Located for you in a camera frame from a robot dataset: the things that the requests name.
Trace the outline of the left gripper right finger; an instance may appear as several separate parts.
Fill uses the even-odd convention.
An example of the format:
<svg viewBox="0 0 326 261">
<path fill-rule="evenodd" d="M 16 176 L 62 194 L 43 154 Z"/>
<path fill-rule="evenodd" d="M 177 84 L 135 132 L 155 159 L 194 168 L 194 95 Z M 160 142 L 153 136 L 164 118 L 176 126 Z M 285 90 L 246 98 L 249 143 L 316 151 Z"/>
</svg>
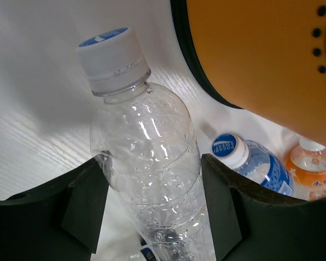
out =
<svg viewBox="0 0 326 261">
<path fill-rule="evenodd" d="M 326 260 L 326 197 L 304 201 L 201 158 L 217 260 Z"/>
</svg>

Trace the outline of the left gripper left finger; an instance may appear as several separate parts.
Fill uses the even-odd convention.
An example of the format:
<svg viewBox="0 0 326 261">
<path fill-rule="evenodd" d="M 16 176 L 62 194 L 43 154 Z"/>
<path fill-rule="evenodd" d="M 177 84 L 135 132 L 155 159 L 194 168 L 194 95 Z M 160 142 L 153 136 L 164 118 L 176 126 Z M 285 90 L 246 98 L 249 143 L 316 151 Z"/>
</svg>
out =
<svg viewBox="0 0 326 261">
<path fill-rule="evenodd" d="M 91 158 L 37 187 L 0 200 L 0 260 L 90 260 L 108 182 Z"/>
</svg>

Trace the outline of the small bottle black cap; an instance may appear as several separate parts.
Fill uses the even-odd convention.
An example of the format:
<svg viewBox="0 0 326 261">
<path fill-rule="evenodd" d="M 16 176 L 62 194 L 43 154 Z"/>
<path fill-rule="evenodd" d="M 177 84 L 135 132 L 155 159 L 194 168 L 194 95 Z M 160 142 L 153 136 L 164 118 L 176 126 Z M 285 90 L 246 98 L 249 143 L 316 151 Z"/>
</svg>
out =
<svg viewBox="0 0 326 261">
<path fill-rule="evenodd" d="M 146 241 L 141 240 L 138 244 L 128 248 L 124 260 L 160 261 L 161 259 Z"/>
</svg>

